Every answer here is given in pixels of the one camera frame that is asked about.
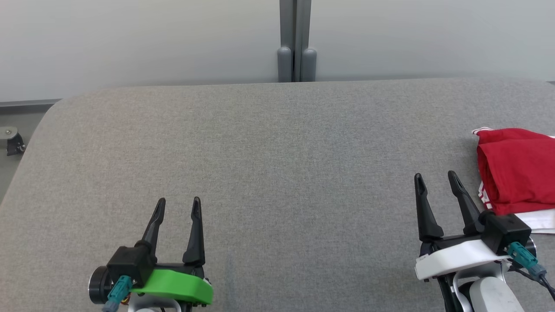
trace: gray table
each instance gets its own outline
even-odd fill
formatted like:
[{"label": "gray table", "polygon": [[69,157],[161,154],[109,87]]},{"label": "gray table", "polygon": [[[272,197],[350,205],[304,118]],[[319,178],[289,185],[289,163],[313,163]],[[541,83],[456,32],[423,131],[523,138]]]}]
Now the gray table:
[{"label": "gray table", "polygon": [[[62,100],[0,207],[0,310],[100,311],[87,281],[166,197],[158,259],[181,259],[203,201],[206,311],[442,311],[416,279],[413,176],[462,232],[447,182],[475,193],[475,128],[555,133],[555,88],[521,79],[139,87]],[[536,235],[555,281],[555,240]],[[512,273],[527,311],[545,289]]]}]

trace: cable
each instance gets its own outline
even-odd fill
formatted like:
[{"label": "cable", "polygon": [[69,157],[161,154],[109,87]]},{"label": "cable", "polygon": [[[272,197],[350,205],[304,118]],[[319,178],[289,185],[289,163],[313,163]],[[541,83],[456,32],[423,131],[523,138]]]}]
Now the cable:
[{"label": "cable", "polygon": [[524,271],[521,270],[521,269],[517,269],[517,268],[511,266],[511,267],[509,268],[508,271],[509,271],[509,272],[514,271],[514,272],[516,272],[516,273],[520,273],[520,274],[521,274],[522,276],[524,276],[525,278],[527,278],[527,279],[529,279],[529,280],[537,281],[540,285],[542,285],[543,287],[547,288],[547,286],[545,286],[545,284],[544,284],[541,280],[540,280],[540,281],[535,280],[530,274],[524,272]]},{"label": "cable", "polygon": [[539,277],[539,280],[543,282],[543,284],[546,286],[547,290],[549,291],[549,294],[553,298],[553,301],[555,301],[555,289],[553,287],[551,287],[551,285],[549,284],[549,282],[546,279],[546,276],[541,275]]}]

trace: red cloth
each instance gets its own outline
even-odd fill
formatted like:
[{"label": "red cloth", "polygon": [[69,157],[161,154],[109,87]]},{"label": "red cloth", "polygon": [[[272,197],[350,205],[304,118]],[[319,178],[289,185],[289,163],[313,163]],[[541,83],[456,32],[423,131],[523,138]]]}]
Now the red cloth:
[{"label": "red cloth", "polygon": [[477,135],[478,168],[496,214],[555,208],[555,139],[517,128]]}]

